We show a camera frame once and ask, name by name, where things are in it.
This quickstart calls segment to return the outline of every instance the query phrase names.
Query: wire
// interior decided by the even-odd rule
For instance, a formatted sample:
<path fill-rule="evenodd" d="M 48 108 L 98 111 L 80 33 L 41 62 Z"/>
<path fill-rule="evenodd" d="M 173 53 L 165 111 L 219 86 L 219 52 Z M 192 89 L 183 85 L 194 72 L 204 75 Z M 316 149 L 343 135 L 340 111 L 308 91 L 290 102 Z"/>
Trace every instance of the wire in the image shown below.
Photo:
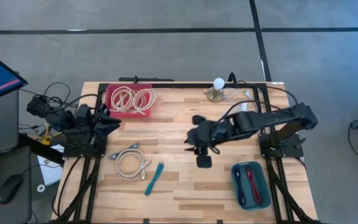
<path fill-rule="evenodd" d="M 351 128 L 352 128 L 352 123 L 349 125 L 349 129 L 347 130 L 347 140 L 349 141 L 349 145 L 351 146 L 353 152 L 358 156 L 358 153 L 356 152 L 356 150 L 354 150 L 353 148 L 353 144 L 351 142 Z"/>
<path fill-rule="evenodd" d="M 51 167 L 51 166 L 48 166 L 48 165 L 37 164 L 37 165 L 34 165 L 34 166 L 30 166 L 29 168 L 27 168 L 26 170 L 24 170 L 20 175 L 23 175 L 26 171 L 31 170 L 32 168 L 38 167 L 38 166 L 46 166 L 46 167 L 53 168 L 53 169 L 54 169 L 54 168 L 57 168 L 57 167 L 61 167 L 61 166 Z"/>
<path fill-rule="evenodd" d="M 63 182 L 63 185 L 62 185 L 62 189 L 60 190 L 60 194 L 59 194 L 59 200 L 57 202 L 57 216 L 59 217 L 60 216 L 60 202 L 62 201 L 62 195 L 63 195 L 63 191 L 65 189 L 65 186 L 66 186 L 66 183 L 67 183 L 67 180 L 68 180 L 68 177 L 70 176 L 71 172 L 73 171 L 73 168 L 75 166 L 75 164 L 77 164 L 77 162 L 80 160 L 81 158 L 77 158 L 76 161 L 73 163 L 73 165 L 70 167 L 70 170 L 68 170 L 68 173 L 67 173 L 67 176 L 66 176 L 66 179 L 65 181 Z"/>
<path fill-rule="evenodd" d="M 51 206 L 52 206 L 52 211 L 54 212 L 54 214 L 55 214 L 56 216 L 58 216 L 58 215 L 57 215 L 57 212 L 56 212 L 56 210 L 55 210 L 55 207 L 53 206 L 54 203 L 55 203 L 55 201 L 56 201 L 56 196 L 57 196 L 57 194 L 53 197 L 52 202 L 51 202 Z"/>
<path fill-rule="evenodd" d="M 225 90 L 234 90 L 234 92 L 233 92 L 233 94 L 230 95 L 230 96 L 225 96 L 225 95 L 224 95 L 224 91 L 225 91 Z M 223 98 L 226 98 L 227 100 L 229 100 L 230 103 L 231 103 L 231 105 L 233 105 L 234 103 L 233 103 L 233 101 L 230 100 L 230 98 L 232 98 L 233 96 L 235 96 L 235 95 L 237 94 L 237 90 L 236 90 L 235 88 L 223 88 L 223 89 L 222 89 L 222 93 L 223 93 Z"/>
<path fill-rule="evenodd" d="M 248 84 L 248 83 L 245 82 L 244 80 L 239 80 L 239 82 Z M 274 90 L 280 90 L 280 91 L 283 91 L 283 92 L 287 93 L 288 95 L 290 95 L 290 96 L 293 98 L 294 102 L 295 102 L 295 106 L 294 106 L 293 110 L 294 110 L 294 109 L 296 108 L 296 106 L 298 105 L 298 100 L 297 100 L 297 98 L 295 97 L 294 94 L 292 94 L 292 93 L 289 92 L 288 90 L 284 90 L 284 89 L 282 89 L 282 88 L 272 87 L 272 86 L 268 86 L 268 85 L 266 85 L 266 87 L 267 87 L 267 88 L 274 89 Z"/>
<path fill-rule="evenodd" d="M 34 217 L 35 217 L 35 223 L 38 223 L 38 218 L 37 218 L 37 216 L 35 215 L 35 212 L 33 212 L 32 210 L 31 210 L 31 213 L 34 215 Z"/>
<path fill-rule="evenodd" d="M 131 173 L 126 174 L 121 170 L 121 162 L 127 158 L 133 157 L 139 161 L 140 168 Z M 136 180 L 138 177 L 142 176 L 142 179 L 146 178 L 146 167 L 150 164 L 152 159 L 145 160 L 143 152 L 140 152 L 137 149 L 126 149 L 123 150 L 118 156 L 116 161 L 116 170 L 118 176 L 123 180 Z"/>
<path fill-rule="evenodd" d="M 224 114 L 221 118 L 218 119 L 218 121 L 216 122 L 216 124 L 214 124 L 214 126 L 216 126 L 219 122 L 221 122 L 221 121 L 230 113 L 230 111 L 231 111 L 234 107 L 236 107 L 237 105 L 239 105 L 239 104 L 241 104 L 241 103 L 253 103 L 253 102 L 255 102 L 255 103 L 262 103 L 262 104 L 264 104 L 264 105 L 266 105 L 266 106 L 269 106 L 269 107 L 278 109 L 279 111 L 282 111 L 282 112 L 284 112 L 284 113 L 291 113 L 291 112 L 285 111 L 285 110 L 283 110 L 283 109 L 281 109 L 281 108 L 279 108 L 279 107 L 277 107 L 277 106 L 275 106 L 275 105 L 271 105 L 270 103 L 261 102 L 261 101 L 256 101 L 256 100 L 243 100 L 243 101 L 240 101 L 240 102 L 237 102 L 237 103 L 233 104 L 233 105 L 225 112 L 225 114 Z"/>
<path fill-rule="evenodd" d="M 30 132 L 28 132 L 28 131 L 26 131 L 26 130 L 23 130 L 23 129 L 21 129 L 21 128 L 19 128 L 19 131 L 22 131 L 23 133 L 26 133 L 26 134 L 34 134 L 34 135 L 36 135 L 36 136 L 38 136 L 38 137 L 42 137 L 42 135 L 41 135 L 41 134 L 38 134 L 37 130 L 35 130 L 35 129 L 32 129 L 32 131 L 33 131 L 34 133 L 30 133 Z"/>
<path fill-rule="evenodd" d="M 247 90 L 244 90 L 244 96 L 246 96 L 248 99 L 250 100 L 255 100 L 253 99 L 253 97 L 249 94 L 249 92 Z M 256 102 L 254 102 L 254 106 L 256 111 L 258 112 L 258 104 Z"/>
<path fill-rule="evenodd" d="M 78 100 L 84 98 L 84 97 L 87 97 L 87 96 L 95 96 L 95 97 L 98 97 L 97 94 L 93 94 L 93 93 L 90 93 L 90 94 L 85 94 L 85 95 L 82 95 L 80 97 L 77 97 L 75 98 L 74 100 L 72 100 L 71 102 L 67 103 L 65 106 L 57 109 L 57 110 L 54 110 L 53 112 L 59 112 L 59 111 L 63 111 L 65 110 L 66 108 L 68 108 L 70 105 L 72 105 L 73 103 L 77 102 Z"/>
<path fill-rule="evenodd" d="M 38 93 L 34 93 L 33 91 L 29 91 L 29 90 L 24 90 L 24 89 L 19 89 L 20 91 L 24 91 L 24 92 L 27 92 L 27 93 L 31 93 L 31 94 L 33 94 L 34 96 L 43 96 L 43 95 L 41 95 L 41 94 L 38 94 Z M 78 105 L 77 104 L 71 104 L 71 105 L 69 105 L 70 107 L 72 107 L 72 108 L 77 108 L 78 107 Z"/>
<path fill-rule="evenodd" d="M 240 206 L 243 207 L 244 205 L 246 205 L 247 199 L 242 189 L 240 168 L 234 169 L 234 177 L 237 183 L 237 201 L 239 202 Z"/>
<path fill-rule="evenodd" d="M 52 107 L 52 106 L 50 106 L 50 104 L 49 104 L 51 101 L 56 102 L 54 99 L 56 99 L 56 100 L 60 103 L 60 107 L 63 106 L 63 101 L 62 101 L 59 97 L 53 96 L 53 97 L 49 98 L 49 100 L 45 103 L 45 108 L 46 108 L 47 110 L 49 110 L 49 109 Z"/>
<path fill-rule="evenodd" d="M 28 124 L 19 124 L 19 126 L 27 126 L 28 127 L 28 128 L 21 128 L 21 129 L 35 129 L 35 128 L 39 128 L 39 127 L 41 127 L 43 125 L 44 125 L 44 123 L 39 124 L 39 125 L 33 125 L 33 126 L 28 125 Z"/>
<path fill-rule="evenodd" d="M 149 183 L 149 186 L 147 186 L 146 192 L 144 193 L 146 196 L 149 196 L 150 193 L 153 190 L 154 184 L 157 181 L 157 179 L 161 176 L 162 171 L 164 170 L 164 163 L 159 162 L 157 166 L 157 170 L 155 171 L 154 177 L 152 181 Z"/>
<path fill-rule="evenodd" d="M 303 162 L 303 157 L 295 157 L 295 159 L 298 160 L 303 165 L 303 167 L 305 167 L 305 170 L 307 170 L 306 164 Z"/>
<path fill-rule="evenodd" d="M 48 92 L 49 88 L 50 88 L 50 87 L 52 87 L 52 86 L 54 86 L 54 85 L 56 85 L 56 84 L 61 84 L 61 85 L 64 85 L 64 86 L 66 86 L 66 87 L 67 87 L 67 89 L 68 89 L 68 93 L 67 93 L 67 96 L 66 96 L 65 100 L 63 101 L 63 102 L 66 102 L 66 101 L 67 101 L 67 99 L 68 99 L 68 97 L 70 96 L 70 93 L 71 93 L 71 88 L 70 88 L 70 87 L 69 87 L 66 83 L 62 83 L 62 82 L 54 82 L 54 83 L 50 84 L 50 85 L 47 87 L 47 89 L 45 90 L 45 92 L 44 92 L 44 96 L 46 96 L 46 95 L 47 95 L 47 92 Z"/>
<path fill-rule="evenodd" d="M 135 112 L 145 115 L 144 111 L 153 106 L 156 93 L 153 89 L 132 90 L 128 86 L 116 88 L 111 93 L 112 112 Z"/>
<path fill-rule="evenodd" d="M 249 183 L 251 185 L 252 195 L 254 196 L 254 201 L 258 205 L 260 205 L 262 203 L 262 196 L 260 196 L 258 188 L 256 187 L 254 171 L 252 171 L 252 169 L 250 169 L 250 168 L 247 168 L 246 169 L 246 174 L 247 174 L 247 177 L 248 177 L 248 181 L 249 181 Z"/>

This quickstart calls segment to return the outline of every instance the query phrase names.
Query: light bulb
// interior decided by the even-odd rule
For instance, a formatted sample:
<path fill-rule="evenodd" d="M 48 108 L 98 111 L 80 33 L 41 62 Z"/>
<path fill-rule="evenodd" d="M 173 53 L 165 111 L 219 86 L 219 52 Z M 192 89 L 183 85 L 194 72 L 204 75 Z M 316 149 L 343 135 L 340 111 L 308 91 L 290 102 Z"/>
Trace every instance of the light bulb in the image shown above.
<path fill-rule="evenodd" d="M 224 87 L 223 78 L 215 78 L 214 80 L 214 88 L 215 90 L 221 90 Z"/>

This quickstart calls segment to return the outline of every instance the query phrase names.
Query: white paper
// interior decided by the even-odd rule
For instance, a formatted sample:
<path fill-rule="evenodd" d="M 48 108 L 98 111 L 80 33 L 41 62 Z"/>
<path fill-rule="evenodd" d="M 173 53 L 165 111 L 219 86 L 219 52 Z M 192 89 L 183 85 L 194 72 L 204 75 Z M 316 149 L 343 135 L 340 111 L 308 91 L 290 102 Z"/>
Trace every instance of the white paper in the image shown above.
<path fill-rule="evenodd" d="M 64 147 L 61 145 L 51 146 L 52 149 L 55 149 L 59 152 L 64 151 Z M 63 169 L 59 166 L 59 164 L 49 161 L 48 159 L 38 156 L 38 162 L 40 165 L 47 165 L 50 167 L 56 167 L 56 168 L 50 168 L 46 166 L 40 166 L 42 177 L 44 178 L 44 184 L 45 186 L 49 186 L 51 184 L 54 184 L 62 178 Z"/>

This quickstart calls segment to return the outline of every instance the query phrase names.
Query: computer mouse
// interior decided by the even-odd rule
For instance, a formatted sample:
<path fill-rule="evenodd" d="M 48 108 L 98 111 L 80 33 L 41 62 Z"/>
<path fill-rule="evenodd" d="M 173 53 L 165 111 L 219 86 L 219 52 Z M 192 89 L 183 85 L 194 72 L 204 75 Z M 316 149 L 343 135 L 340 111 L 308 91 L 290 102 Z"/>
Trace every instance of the computer mouse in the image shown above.
<path fill-rule="evenodd" d="M 0 187 L 0 204 L 6 205 L 11 202 L 17 190 L 22 184 L 23 177 L 21 175 L 10 176 Z"/>

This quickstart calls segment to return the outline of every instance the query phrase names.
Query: white cable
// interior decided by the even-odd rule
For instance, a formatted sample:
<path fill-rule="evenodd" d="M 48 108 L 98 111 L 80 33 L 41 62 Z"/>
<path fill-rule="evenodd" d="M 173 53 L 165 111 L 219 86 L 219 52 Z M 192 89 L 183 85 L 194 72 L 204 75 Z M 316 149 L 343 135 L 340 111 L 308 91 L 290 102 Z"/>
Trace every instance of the white cable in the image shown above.
<path fill-rule="evenodd" d="M 121 162 L 127 157 L 133 157 L 139 161 L 140 168 L 132 174 L 125 174 L 121 170 Z M 117 161 L 116 161 L 117 174 L 123 180 L 136 180 L 140 176 L 142 176 L 142 179 L 145 179 L 146 167 L 151 163 L 151 161 L 152 161 L 151 158 L 145 161 L 143 152 L 140 152 L 137 149 L 126 149 L 117 156 Z"/>
<path fill-rule="evenodd" d="M 223 92 L 223 98 L 226 98 L 227 100 L 229 100 L 230 103 L 233 105 L 234 103 L 233 103 L 233 101 L 230 100 L 230 98 L 232 98 L 233 96 L 235 96 L 237 94 L 237 90 L 235 88 L 223 88 L 222 91 L 224 91 L 224 90 L 234 90 L 234 93 L 232 95 L 230 95 L 230 96 L 225 96 L 224 92 Z M 251 95 L 249 94 L 249 92 L 247 90 L 244 90 L 244 95 L 248 99 L 254 100 L 253 97 L 251 97 Z M 258 106 L 257 106 L 256 102 L 254 102 L 254 105 L 255 105 L 255 109 L 258 110 Z M 236 110 L 237 111 L 242 111 L 242 109 L 239 109 L 238 106 L 236 106 Z"/>
<path fill-rule="evenodd" d="M 234 90 L 234 93 L 232 95 L 230 95 L 230 96 L 225 96 L 224 95 L 225 90 Z M 233 103 L 233 101 L 230 100 L 230 98 L 232 98 L 233 96 L 235 96 L 237 94 L 237 90 L 235 88 L 223 88 L 222 91 L 223 91 L 223 98 L 226 98 L 227 100 L 229 100 L 231 105 L 233 105 L 234 103 Z M 236 106 L 235 109 L 237 111 L 241 111 L 241 110 L 239 110 L 238 106 Z"/>
<path fill-rule="evenodd" d="M 149 100 L 146 99 L 146 94 L 150 95 Z M 111 109 L 112 112 L 131 112 L 141 113 L 145 115 L 144 111 L 150 109 L 154 104 L 157 94 L 153 89 L 132 90 L 128 86 L 116 88 L 111 94 Z"/>
<path fill-rule="evenodd" d="M 247 90 L 244 90 L 244 95 L 248 97 L 248 99 L 254 100 Z M 255 110 L 258 111 L 258 105 L 256 104 L 256 102 L 254 102 L 254 105 L 255 105 Z"/>

